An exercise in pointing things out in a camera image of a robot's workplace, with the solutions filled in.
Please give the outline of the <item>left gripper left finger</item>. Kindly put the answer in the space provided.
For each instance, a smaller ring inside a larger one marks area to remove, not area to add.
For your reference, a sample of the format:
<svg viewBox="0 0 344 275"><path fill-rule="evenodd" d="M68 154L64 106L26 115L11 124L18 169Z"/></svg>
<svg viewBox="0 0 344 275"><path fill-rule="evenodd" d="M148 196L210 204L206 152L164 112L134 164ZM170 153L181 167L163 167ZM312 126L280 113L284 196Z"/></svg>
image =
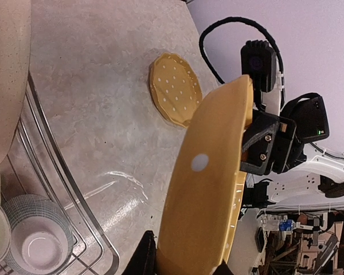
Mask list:
<svg viewBox="0 0 344 275"><path fill-rule="evenodd" d="M155 259L157 247L153 231L144 232L123 275L153 275L155 274Z"/></svg>

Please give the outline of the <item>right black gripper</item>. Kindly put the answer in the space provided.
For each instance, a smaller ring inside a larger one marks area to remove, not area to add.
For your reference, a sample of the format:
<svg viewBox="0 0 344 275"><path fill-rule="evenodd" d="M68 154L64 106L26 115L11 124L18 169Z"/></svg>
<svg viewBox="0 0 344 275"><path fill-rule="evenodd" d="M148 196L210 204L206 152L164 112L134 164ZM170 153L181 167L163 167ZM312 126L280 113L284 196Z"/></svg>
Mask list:
<svg viewBox="0 0 344 275"><path fill-rule="evenodd" d="M240 170L254 175L281 174L306 161L304 145L328 138L322 97L297 97L280 116L253 111L242 140Z"/></svg>

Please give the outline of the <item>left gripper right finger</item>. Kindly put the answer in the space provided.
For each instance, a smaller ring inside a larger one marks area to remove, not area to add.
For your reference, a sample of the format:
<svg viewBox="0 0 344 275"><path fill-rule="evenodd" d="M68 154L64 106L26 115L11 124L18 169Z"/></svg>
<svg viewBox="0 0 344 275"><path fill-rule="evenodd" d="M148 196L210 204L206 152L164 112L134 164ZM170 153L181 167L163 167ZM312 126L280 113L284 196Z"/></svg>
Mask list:
<svg viewBox="0 0 344 275"><path fill-rule="evenodd" d="M213 268L210 272L211 275L233 275L232 271L230 270L229 266L225 261L222 261L222 263Z"/></svg>

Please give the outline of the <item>yellow dotted plate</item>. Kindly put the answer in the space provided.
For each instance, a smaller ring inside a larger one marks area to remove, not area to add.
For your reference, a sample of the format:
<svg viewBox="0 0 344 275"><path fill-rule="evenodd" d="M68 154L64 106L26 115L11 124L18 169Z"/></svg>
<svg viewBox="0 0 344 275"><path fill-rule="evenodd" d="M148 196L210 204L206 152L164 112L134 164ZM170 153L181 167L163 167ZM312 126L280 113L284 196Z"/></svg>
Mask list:
<svg viewBox="0 0 344 275"><path fill-rule="evenodd" d="M152 100L167 121L187 128L203 99L198 78L189 63L174 53L163 53L150 66Z"/></svg>
<svg viewBox="0 0 344 275"><path fill-rule="evenodd" d="M229 259L243 198L242 140L252 122L252 80L211 91L186 131L158 234L157 274L213 274Z"/></svg>

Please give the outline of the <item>cream speckled plate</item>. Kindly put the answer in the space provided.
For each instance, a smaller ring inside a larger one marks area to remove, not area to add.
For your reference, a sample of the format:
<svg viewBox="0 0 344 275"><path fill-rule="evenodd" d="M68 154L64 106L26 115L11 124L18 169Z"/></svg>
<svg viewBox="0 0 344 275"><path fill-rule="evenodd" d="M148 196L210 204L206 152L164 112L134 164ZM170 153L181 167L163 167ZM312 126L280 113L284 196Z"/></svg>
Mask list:
<svg viewBox="0 0 344 275"><path fill-rule="evenodd" d="M29 73L31 2L0 1L0 164L22 112Z"/></svg>

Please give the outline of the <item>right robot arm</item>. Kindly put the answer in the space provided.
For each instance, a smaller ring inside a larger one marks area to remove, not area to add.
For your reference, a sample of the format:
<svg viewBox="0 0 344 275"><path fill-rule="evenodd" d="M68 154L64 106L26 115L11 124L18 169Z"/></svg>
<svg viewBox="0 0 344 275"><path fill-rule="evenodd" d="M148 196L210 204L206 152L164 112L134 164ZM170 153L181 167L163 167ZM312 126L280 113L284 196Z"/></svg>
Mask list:
<svg viewBox="0 0 344 275"><path fill-rule="evenodd" d="M278 204L302 195L328 199L344 196L344 152L318 145L328 136L325 104L317 93L291 100L276 113L253 111L253 124L243 138L248 157L241 166L261 180L245 187L241 209L259 210L259 250L264 247L267 231L288 235L302 230L312 235L310 244L317 245L324 230L324 214L333 211L333 204Z"/></svg>

